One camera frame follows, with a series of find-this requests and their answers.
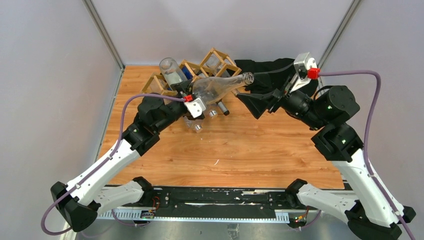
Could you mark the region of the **clear bottle gold black label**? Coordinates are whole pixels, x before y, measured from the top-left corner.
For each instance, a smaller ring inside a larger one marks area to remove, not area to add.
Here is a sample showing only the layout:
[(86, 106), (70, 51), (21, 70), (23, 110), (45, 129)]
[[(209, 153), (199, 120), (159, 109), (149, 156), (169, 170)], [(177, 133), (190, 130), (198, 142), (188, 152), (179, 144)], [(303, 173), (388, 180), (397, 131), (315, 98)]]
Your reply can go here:
[(254, 80), (254, 75), (251, 72), (244, 72), (232, 77), (211, 76), (201, 78), (192, 85), (192, 93), (206, 105), (211, 105), (221, 100), (229, 92), (252, 84)]

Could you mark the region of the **clear bottle white label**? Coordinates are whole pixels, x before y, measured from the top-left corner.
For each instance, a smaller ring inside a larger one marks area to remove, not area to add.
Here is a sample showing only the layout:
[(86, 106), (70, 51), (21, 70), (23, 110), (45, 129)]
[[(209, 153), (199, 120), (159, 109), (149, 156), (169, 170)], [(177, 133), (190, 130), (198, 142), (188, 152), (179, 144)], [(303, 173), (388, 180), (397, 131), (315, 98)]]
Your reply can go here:
[(166, 57), (159, 63), (159, 69), (169, 86), (188, 81), (179, 64), (172, 57)]

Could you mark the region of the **clear square bottle silver cap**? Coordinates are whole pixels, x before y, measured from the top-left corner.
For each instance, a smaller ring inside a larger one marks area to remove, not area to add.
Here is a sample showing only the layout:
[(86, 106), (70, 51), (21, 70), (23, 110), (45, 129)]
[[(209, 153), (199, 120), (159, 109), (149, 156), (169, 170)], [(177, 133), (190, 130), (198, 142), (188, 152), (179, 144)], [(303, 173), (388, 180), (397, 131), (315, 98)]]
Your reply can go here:
[(190, 130), (193, 130), (196, 133), (200, 133), (203, 130), (203, 127), (202, 127), (203, 120), (202, 119), (190, 120), (187, 116), (184, 116), (182, 119), (183, 119), (185, 125)]

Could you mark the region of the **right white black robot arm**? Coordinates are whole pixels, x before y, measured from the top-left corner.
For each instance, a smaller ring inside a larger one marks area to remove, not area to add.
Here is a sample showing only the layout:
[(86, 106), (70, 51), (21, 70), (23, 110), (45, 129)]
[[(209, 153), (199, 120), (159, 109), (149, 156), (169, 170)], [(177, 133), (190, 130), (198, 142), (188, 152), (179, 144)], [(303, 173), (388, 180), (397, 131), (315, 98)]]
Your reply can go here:
[(275, 89), (265, 94), (239, 93), (237, 98), (255, 118), (283, 109), (315, 131), (311, 139), (315, 148), (339, 170), (356, 195), (356, 199), (343, 198), (296, 179), (285, 189), (290, 208), (324, 211), (362, 240), (397, 240), (414, 219), (415, 210), (388, 191), (366, 156), (365, 143), (348, 125), (360, 106), (347, 86), (326, 86), (321, 96)]

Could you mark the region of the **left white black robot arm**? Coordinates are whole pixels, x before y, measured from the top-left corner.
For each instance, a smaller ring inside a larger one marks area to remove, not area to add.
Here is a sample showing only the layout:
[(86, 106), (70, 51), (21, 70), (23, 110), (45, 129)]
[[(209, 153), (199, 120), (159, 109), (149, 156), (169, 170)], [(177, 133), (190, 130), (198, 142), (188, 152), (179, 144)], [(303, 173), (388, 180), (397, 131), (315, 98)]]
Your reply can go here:
[(108, 152), (74, 179), (67, 183), (58, 181), (50, 188), (54, 202), (41, 219), (42, 230), (55, 235), (46, 227), (47, 216), (53, 208), (68, 223), (68, 230), (78, 233), (87, 229), (99, 215), (117, 207), (133, 203), (150, 206), (155, 198), (154, 188), (141, 176), (112, 189), (105, 190), (104, 186), (150, 150), (160, 140), (163, 130), (186, 115), (199, 117), (205, 109), (204, 101), (196, 93), (131, 96), (124, 103), (118, 137)]

